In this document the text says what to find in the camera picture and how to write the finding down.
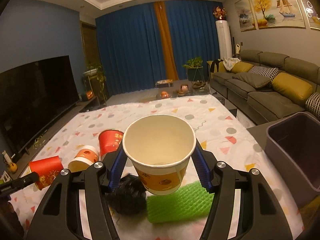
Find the white standing air conditioner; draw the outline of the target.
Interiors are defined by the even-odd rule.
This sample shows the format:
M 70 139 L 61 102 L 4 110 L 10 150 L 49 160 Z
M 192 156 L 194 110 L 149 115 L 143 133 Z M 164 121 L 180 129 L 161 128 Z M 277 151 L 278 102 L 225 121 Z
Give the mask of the white standing air conditioner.
M 217 20 L 215 24 L 219 42 L 220 59 L 224 60 L 231 58 L 232 43 L 229 24 L 226 20 Z

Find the grey sofa cushion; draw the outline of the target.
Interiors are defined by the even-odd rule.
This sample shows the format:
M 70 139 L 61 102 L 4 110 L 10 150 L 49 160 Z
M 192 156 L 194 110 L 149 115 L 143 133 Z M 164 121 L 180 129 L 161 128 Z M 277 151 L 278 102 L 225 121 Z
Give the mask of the grey sofa cushion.
M 249 72 L 237 73 L 233 78 L 243 81 L 256 89 L 263 88 L 271 82 L 269 77 Z

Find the far yellow cushion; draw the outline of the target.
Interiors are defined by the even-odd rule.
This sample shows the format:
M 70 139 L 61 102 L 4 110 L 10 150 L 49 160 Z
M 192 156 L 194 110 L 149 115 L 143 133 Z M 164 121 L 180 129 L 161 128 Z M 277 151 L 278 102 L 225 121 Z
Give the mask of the far yellow cushion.
M 231 72 L 234 74 L 249 72 L 253 68 L 253 66 L 254 65 L 251 63 L 240 61 L 233 66 Z

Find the flower arrangement on conditioner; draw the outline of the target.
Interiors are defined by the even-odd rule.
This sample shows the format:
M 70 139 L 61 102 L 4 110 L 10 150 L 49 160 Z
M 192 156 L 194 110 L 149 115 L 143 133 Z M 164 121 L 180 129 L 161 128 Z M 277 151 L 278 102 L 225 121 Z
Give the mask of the flower arrangement on conditioner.
M 213 9 L 213 15 L 217 20 L 225 20 L 226 19 L 226 11 L 224 7 L 217 6 Z

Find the grey sectional sofa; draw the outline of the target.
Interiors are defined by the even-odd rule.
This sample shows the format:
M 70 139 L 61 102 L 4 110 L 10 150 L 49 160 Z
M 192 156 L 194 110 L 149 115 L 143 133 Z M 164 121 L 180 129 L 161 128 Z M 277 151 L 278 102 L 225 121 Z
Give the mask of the grey sectional sofa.
M 319 66 L 314 63 L 285 54 L 252 49 L 242 51 L 240 60 L 254 66 L 276 67 L 279 73 L 284 72 L 310 83 L 313 93 L 319 93 Z M 265 87 L 256 89 L 234 79 L 235 74 L 225 69 L 222 60 L 209 61 L 207 64 L 211 87 L 257 125 L 306 111 L 306 106 L 301 107 L 276 92 L 272 88 L 272 81 Z

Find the yellow paper cup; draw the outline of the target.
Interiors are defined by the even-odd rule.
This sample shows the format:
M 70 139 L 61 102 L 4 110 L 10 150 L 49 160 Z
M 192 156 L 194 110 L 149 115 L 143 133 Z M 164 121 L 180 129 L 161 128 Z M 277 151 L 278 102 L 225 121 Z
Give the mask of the yellow paper cup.
M 126 129 L 122 146 L 151 194 L 178 190 L 196 148 L 194 129 L 185 120 L 167 114 L 150 115 Z

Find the dark grey trash bin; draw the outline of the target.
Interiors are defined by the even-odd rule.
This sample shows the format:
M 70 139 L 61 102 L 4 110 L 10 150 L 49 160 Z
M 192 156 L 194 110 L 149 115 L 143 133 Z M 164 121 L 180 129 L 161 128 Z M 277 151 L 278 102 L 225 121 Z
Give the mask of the dark grey trash bin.
M 319 121 L 299 112 L 266 130 L 265 153 L 298 208 L 319 195 Z

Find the near patterned cushion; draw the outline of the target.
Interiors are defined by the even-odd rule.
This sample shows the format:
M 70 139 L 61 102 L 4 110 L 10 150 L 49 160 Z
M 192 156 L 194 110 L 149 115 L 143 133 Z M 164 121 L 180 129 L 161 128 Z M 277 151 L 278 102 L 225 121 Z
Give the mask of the near patterned cushion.
M 320 94 L 313 93 L 305 103 L 306 110 L 320 120 Z

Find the yellow sofa cushion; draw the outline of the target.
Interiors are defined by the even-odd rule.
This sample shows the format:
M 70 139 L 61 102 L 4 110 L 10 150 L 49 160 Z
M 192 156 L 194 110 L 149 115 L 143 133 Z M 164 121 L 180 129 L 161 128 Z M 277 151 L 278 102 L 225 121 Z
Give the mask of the yellow sofa cushion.
M 271 82 L 272 88 L 301 107 L 305 106 L 308 98 L 313 94 L 310 83 L 293 75 L 281 72 Z

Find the red paper cup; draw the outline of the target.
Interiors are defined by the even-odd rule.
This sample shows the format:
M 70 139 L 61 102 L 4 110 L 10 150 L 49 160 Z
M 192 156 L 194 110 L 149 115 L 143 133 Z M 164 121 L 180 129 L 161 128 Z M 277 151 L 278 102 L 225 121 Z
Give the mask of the red paper cup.
M 35 182 L 39 190 L 50 186 L 61 170 L 63 170 L 63 165 L 59 156 L 31 161 L 29 163 L 29 171 L 36 172 L 39 175 L 39 180 Z
M 106 129 L 99 134 L 100 158 L 104 159 L 105 155 L 118 149 L 124 133 L 116 129 Z

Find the black plastic bag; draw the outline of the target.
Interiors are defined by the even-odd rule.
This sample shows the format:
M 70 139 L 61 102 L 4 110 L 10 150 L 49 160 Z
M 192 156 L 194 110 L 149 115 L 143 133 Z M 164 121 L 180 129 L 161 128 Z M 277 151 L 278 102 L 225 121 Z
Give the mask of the black plastic bag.
M 137 215 L 146 209 L 146 189 L 138 176 L 127 174 L 118 187 L 106 195 L 108 205 L 117 213 Z

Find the green foam mesh sleeve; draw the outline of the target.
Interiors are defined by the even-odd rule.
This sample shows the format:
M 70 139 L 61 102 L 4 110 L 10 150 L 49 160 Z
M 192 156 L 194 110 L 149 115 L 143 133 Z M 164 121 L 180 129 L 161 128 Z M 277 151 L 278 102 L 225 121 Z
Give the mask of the green foam mesh sleeve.
M 195 220 L 210 213 L 214 199 L 200 182 L 185 185 L 166 196 L 149 196 L 147 219 L 152 224 Z

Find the potted green floor plant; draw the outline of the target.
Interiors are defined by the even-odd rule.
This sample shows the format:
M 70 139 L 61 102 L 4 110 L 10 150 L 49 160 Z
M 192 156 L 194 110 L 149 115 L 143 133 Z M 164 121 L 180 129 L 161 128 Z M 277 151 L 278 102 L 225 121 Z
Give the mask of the potted green floor plant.
M 204 81 L 203 74 L 203 59 L 198 56 L 193 59 L 189 59 L 183 68 L 186 69 L 187 79 L 191 82 Z

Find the black white patterned cushion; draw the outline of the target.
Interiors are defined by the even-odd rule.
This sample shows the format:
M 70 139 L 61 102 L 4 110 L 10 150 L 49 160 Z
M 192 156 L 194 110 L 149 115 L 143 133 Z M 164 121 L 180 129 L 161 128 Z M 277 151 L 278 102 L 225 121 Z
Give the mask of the black white patterned cushion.
M 279 69 L 276 67 L 253 66 L 248 72 L 268 77 L 272 81 L 279 74 Z

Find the orange white paper bowl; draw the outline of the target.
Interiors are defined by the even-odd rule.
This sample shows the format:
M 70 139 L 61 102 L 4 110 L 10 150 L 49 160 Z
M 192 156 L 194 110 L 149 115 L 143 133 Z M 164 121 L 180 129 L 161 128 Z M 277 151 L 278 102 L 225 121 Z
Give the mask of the orange white paper bowl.
M 68 164 L 68 169 L 71 172 L 84 171 L 99 160 L 100 155 L 98 150 L 94 146 L 84 145 Z

